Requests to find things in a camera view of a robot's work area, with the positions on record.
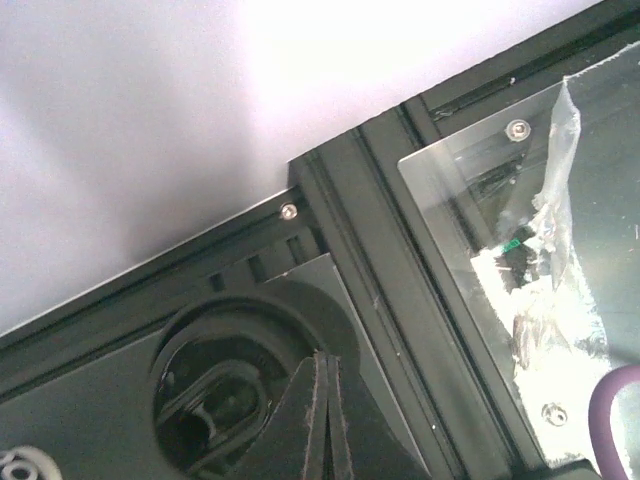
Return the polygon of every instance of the screw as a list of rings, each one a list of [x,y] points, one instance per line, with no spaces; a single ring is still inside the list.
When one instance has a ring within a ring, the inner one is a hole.
[[[280,218],[283,220],[293,220],[298,216],[298,208],[293,203],[285,203],[280,207]]]
[[[512,120],[505,133],[512,142],[521,142],[531,134],[531,126],[524,120]]]
[[[542,407],[542,418],[554,427],[561,427],[569,420],[567,412],[555,403],[547,403]]]

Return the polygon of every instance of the glass panel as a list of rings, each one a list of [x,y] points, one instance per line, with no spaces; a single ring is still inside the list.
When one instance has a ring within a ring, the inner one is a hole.
[[[640,363],[639,112],[635,44],[398,166],[551,465],[595,465],[591,393]],[[628,469],[638,408],[612,414]]]

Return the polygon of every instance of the white wall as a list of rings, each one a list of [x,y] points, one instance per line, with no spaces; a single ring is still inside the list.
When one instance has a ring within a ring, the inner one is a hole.
[[[0,334],[280,192],[291,158],[594,3],[0,3]]]

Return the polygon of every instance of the round hole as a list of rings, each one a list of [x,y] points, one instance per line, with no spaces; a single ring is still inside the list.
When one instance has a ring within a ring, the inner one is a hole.
[[[562,427],[569,420],[565,409],[555,403],[549,403],[542,407],[542,418],[554,427]]]
[[[38,469],[22,460],[11,462],[2,469],[2,480],[38,480]]]
[[[165,458],[188,475],[224,476],[266,425],[288,377],[313,353],[268,319],[227,317],[196,320],[178,332],[152,372],[156,438]]]

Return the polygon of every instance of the black slot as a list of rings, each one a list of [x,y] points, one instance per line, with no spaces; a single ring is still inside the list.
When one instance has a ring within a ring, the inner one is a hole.
[[[297,235],[287,240],[287,247],[289,247],[289,251],[291,252],[291,256],[293,257],[293,261],[296,265],[302,265],[306,261],[306,256],[304,254],[304,248],[302,247],[302,242],[300,242],[300,237]]]
[[[269,278],[267,276],[267,271],[264,268],[264,264],[262,263],[262,259],[256,255],[247,260],[249,264],[249,269],[251,270],[251,275],[253,275],[253,279],[256,283],[263,283],[267,281]]]
[[[224,278],[221,273],[211,275],[211,277],[209,277],[209,282],[211,283],[211,287],[214,292],[221,292],[226,288]]]

